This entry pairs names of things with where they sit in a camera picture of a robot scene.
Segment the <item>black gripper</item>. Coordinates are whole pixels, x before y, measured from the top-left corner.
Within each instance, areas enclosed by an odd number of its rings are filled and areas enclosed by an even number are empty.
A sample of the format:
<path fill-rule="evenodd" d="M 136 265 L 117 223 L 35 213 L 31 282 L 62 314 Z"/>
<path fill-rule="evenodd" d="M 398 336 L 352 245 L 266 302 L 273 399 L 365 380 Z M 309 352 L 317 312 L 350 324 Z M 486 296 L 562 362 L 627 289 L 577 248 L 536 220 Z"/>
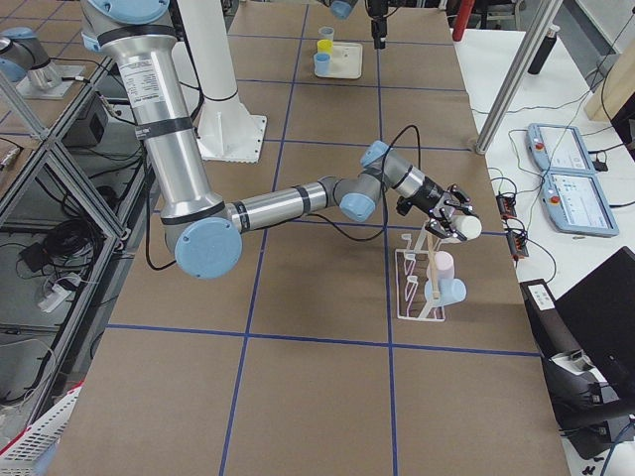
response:
<path fill-rule="evenodd" d="M 366 11 L 371 18 L 371 35 L 375 49 L 386 47 L 388 0 L 367 0 Z"/>
<path fill-rule="evenodd" d="M 410 197 L 399 197 L 397 212 L 406 216 L 412 207 L 426 213 L 431 219 L 425 229 L 446 241 L 466 240 L 466 216 L 474 215 L 468 194 L 456 183 L 442 189 L 432 181 L 426 181 Z"/>

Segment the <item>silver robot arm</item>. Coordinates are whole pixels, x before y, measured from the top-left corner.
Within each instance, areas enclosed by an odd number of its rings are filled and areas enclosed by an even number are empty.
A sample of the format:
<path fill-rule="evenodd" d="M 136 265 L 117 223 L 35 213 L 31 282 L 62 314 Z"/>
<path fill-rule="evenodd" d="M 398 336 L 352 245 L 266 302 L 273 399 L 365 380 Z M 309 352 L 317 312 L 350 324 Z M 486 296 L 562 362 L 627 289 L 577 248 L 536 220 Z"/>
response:
<path fill-rule="evenodd" d="M 164 198 L 161 220 L 178 266 L 198 279 L 228 273 L 242 253 L 244 233 L 276 226 L 336 206 L 362 222 L 388 190 L 398 210 L 417 208 L 425 228 L 457 243 L 481 233 L 470 198 L 457 186 L 441 187 L 387 145 L 372 144 L 358 177 L 321 178 L 308 184 L 228 202 L 215 193 L 207 160 L 254 163 L 266 118 L 242 104 L 217 1 L 178 5 L 203 94 L 198 119 L 188 110 L 173 50 L 177 42 L 165 1 L 85 1 L 85 46 L 117 64 L 136 120 L 136 136 L 150 157 Z"/>
<path fill-rule="evenodd" d="M 340 20 L 347 19 L 358 3 L 357 0 L 318 0 L 318 2 Z M 388 32 L 389 1 L 368 0 L 364 2 L 364 9 L 370 21 L 374 49 L 383 50 L 386 47 Z"/>

